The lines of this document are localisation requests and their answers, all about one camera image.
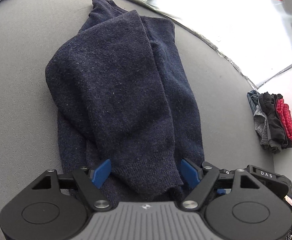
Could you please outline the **grey shorts on pile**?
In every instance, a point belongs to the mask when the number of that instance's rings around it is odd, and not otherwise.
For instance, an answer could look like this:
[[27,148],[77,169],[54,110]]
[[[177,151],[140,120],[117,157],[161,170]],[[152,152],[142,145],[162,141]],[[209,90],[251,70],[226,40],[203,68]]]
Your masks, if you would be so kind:
[[253,114],[255,132],[260,137],[260,145],[264,150],[277,154],[282,151],[281,146],[271,139],[270,128],[266,114],[262,111],[259,105]]

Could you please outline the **red knit garment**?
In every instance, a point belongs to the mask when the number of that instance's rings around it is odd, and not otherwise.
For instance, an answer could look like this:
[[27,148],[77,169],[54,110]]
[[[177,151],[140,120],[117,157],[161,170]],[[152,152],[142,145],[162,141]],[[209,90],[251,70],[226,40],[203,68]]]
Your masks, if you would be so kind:
[[285,103],[284,98],[279,98],[276,102],[276,112],[285,130],[287,138],[292,142],[292,116],[289,105]]

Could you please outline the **black garment on pile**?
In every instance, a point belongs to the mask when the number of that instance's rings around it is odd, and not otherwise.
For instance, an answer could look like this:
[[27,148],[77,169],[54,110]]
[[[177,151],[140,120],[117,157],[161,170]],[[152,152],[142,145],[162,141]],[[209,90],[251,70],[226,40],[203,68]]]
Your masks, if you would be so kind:
[[276,101],[273,94],[268,92],[260,94],[258,102],[267,117],[271,141],[281,146],[282,149],[292,148],[292,142],[287,138],[285,129],[276,113]]

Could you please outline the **navy blue knit sweater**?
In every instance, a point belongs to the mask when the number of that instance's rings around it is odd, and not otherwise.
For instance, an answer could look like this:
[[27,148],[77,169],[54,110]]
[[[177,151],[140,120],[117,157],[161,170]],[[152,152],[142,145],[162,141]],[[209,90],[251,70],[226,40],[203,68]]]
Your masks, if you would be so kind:
[[174,201],[188,194],[180,164],[204,161],[200,114],[166,18],[92,0],[78,34],[45,69],[57,106],[63,171],[111,161],[112,202]]

